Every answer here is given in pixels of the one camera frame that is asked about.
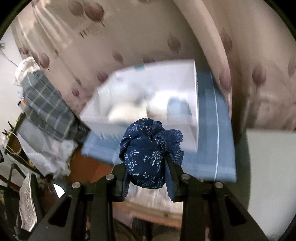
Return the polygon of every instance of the navy floral fabric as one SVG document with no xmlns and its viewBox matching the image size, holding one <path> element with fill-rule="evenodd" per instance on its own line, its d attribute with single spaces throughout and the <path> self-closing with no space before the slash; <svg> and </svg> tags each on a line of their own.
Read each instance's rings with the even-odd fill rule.
<svg viewBox="0 0 296 241">
<path fill-rule="evenodd" d="M 181 165 L 182 141 L 181 131 L 165 130 L 160 121 L 140 119 L 127 128 L 119 146 L 119 158 L 135 185 L 161 188 L 165 183 L 164 153 L 168 152 L 173 163 Z"/>
</svg>

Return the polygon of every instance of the white fabric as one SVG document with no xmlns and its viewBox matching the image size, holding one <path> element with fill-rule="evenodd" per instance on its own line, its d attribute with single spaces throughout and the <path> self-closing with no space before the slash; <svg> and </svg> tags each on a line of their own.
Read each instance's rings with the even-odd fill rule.
<svg viewBox="0 0 296 241">
<path fill-rule="evenodd" d="M 70 174 L 68 165 L 77 147 L 75 141 L 58 142 L 27 119 L 20 126 L 17 137 L 27 157 L 43 176 L 53 174 L 54 178 L 59 178 Z"/>
<path fill-rule="evenodd" d="M 133 123 L 142 118 L 147 118 L 145 105 L 136 106 L 133 103 L 117 104 L 108 114 L 109 123 Z"/>
<path fill-rule="evenodd" d="M 122 103 L 136 103 L 143 98 L 145 90 L 130 82 L 115 82 L 110 78 L 106 84 L 98 88 L 99 112 L 104 117 L 110 109 Z"/>
<path fill-rule="evenodd" d="M 20 62 L 18 68 L 15 71 L 14 85 L 20 86 L 23 79 L 30 73 L 40 70 L 40 67 L 35 62 L 33 57 L 28 57 Z"/>
<path fill-rule="evenodd" d="M 147 189 L 130 183 L 126 201 L 163 212 L 180 214 L 183 211 L 183 202 L 170 200 L 166 184 L 160 189 Z"/>
<path fill-rule="evenodd" d="M 147 100 L 147 111 L 151 116 L 166 116 L 169 99 L 173 97 L 188 101 L 188 94 L 186 92 L 174 90 L 156 91 L 155 95 Z"/>
</svg>

